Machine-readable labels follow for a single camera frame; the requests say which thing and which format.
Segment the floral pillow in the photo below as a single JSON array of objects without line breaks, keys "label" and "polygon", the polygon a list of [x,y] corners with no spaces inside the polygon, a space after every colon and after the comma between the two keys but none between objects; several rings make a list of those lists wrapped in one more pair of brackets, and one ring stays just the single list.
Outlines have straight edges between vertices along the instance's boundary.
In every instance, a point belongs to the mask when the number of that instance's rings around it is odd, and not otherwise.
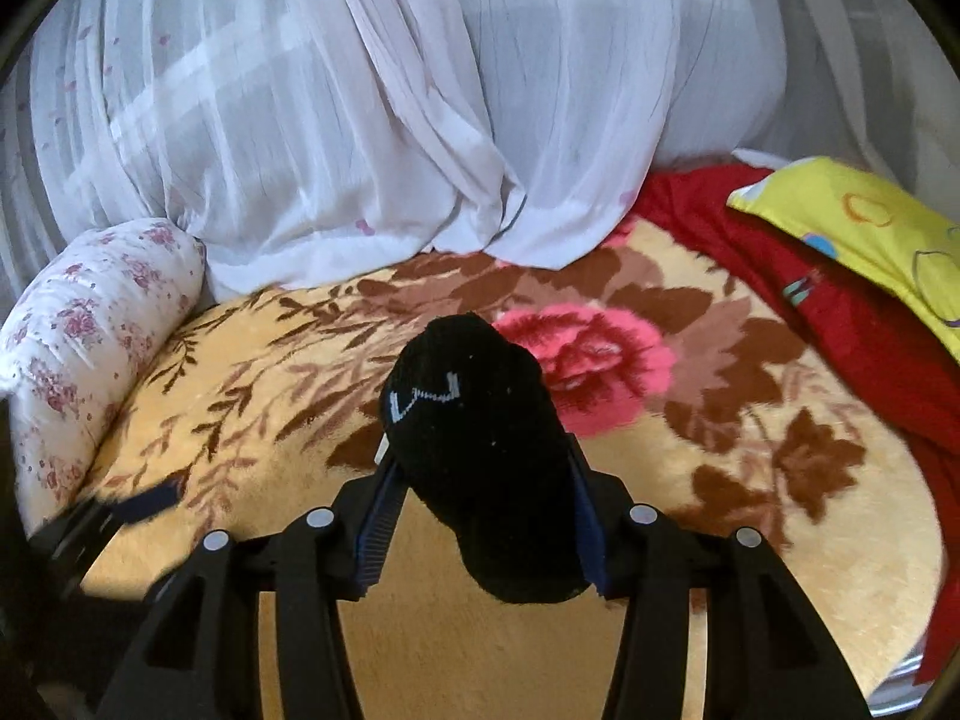
[{"label": "floral pillow", "polygon": [[137,377],[203,284],[203,244],[146,218],[83,233],[0,330],[17,502],[28,532],[70,503]]}]

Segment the red fabric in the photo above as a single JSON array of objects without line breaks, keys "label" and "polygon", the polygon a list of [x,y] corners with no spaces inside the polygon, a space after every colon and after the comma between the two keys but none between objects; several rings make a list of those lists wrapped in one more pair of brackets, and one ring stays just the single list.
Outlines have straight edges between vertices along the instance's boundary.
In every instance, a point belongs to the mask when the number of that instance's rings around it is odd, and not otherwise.
[{"label": "red fabric", "polygon": [[[829,362],[880,418],[899,428],[923,472],[947,547],[947,581],[930,620],[918,680],[960,643],[960,365],[905,305],[760,218],[726,206],[769,170],[728,165],[654,173],[635,213],[748,284]],[[784,289],[803,280],[795,307]]]}]

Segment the sheer curtain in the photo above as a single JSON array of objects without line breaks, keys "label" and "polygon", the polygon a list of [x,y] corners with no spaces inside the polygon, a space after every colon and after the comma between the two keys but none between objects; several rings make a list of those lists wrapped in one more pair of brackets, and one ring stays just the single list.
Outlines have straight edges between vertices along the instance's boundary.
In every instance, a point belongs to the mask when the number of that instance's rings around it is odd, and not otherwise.
[{"label": "sheer curtain", "polygon": [[905,0],[61,0],[0,93],[0,302],[144,215],[217,299],[431,248],[558,268],[651,165],[738,146],[956,218],[958,112]]}]

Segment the yellow blanket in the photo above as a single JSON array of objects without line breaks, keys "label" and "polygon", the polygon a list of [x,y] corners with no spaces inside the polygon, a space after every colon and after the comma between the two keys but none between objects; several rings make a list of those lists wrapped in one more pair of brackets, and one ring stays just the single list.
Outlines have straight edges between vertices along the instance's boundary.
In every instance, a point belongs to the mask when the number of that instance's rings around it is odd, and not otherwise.
[{"label": "yellow blanket", "polygon": [[[647,223],[563,271],[424,255],[314,290],[263,290],[171,338],[89,484],[124,496],[175,475],[184,501],[126,528],[86,579],[138,594],[203,534],[282,530],[370,472],[376,396],[431,317],[475,311],[541,360],[590,464],[686,527],[749,524],[781,551],[865,692],[925,630],[939,530],[902,442],[711,261]],[[262,604],[266,717],[281,717]],[[685,717],[701,716],[706,620],[694,598]],[[624,608],[483,594],[413,496],[383,579],[343,605],[370,720],[599,717]],[[656,647],[656,642],[649,646]]]}]

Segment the black sock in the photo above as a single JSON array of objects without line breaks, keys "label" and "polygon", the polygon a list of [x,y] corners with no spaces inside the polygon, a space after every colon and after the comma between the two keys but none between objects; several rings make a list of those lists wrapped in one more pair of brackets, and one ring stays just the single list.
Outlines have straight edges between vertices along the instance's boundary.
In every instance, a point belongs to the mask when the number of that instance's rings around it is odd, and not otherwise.
[{"label": "black sock", "polygon": [[411,488],[457,535],[467,571],[508,603],[557,603],[587,583],[568,440],[539,363],[476,314],[435,319],[380,396]]}]

